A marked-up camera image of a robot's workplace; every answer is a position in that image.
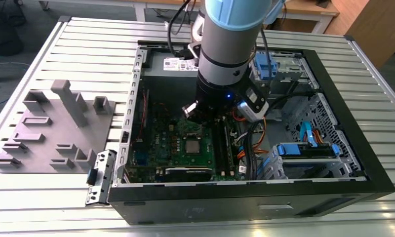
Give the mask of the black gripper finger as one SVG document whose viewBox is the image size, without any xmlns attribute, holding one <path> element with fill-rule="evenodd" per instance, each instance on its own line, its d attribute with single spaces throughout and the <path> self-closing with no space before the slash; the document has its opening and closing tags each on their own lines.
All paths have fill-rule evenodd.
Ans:
<svg viewBox="0 0 395 237">
<path fill-rule="evenodd" d="M 192 102 L 190 105 L 186 105 L 181 110 L 187 120 L 199 121 L 199 111 L 198 111 L 199 102 Z"/>
</svg>

